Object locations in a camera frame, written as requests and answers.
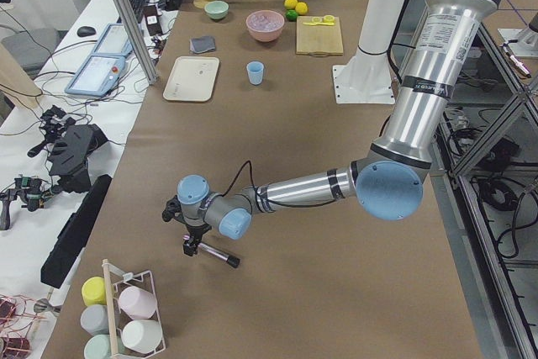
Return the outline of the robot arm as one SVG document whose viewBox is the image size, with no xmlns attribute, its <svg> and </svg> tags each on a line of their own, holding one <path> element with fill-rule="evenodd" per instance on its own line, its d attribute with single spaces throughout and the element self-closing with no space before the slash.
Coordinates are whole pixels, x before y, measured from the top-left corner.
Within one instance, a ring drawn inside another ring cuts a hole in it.
<svg viewBox="0 0 538 359">
<path fill-rule="evenodd" d="M 237 194 L 216 193 L 199 175 L 184 177 L 168 202 L 174 214 L 164 219 L 185 224 L 183 251 L 198 252 L 205 233 L 217 230 L 237 240 L 259 213 L 324 206 L 350 196 L 371 215 L 400 220 L 413 214 L 423 198 L 431 166 L 429 144 L 451 100 L 463 62 L 480 23 L 500 0 L 425 0 L 427 17 L 410 53 L 394 109 L 383 134 L 365 158 L 347 168 L 263 186 Z"/>
</svg>

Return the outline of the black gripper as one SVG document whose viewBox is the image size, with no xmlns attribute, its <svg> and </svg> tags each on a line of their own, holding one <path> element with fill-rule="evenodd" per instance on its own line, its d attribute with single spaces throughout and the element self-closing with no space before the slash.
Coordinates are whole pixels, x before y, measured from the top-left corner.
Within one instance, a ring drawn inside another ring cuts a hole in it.
<svg viewBox="0 0 538 359">
<path fill-rule="evenodd" d="M 197 225 L 186 224 L 186 229 L 189 235 L 183 236 L 183 253 L 187 256 L 195 256 L 198 253 L 200 238 L 211 230 L 211 226 L 205 223 Z"/>
</svg>

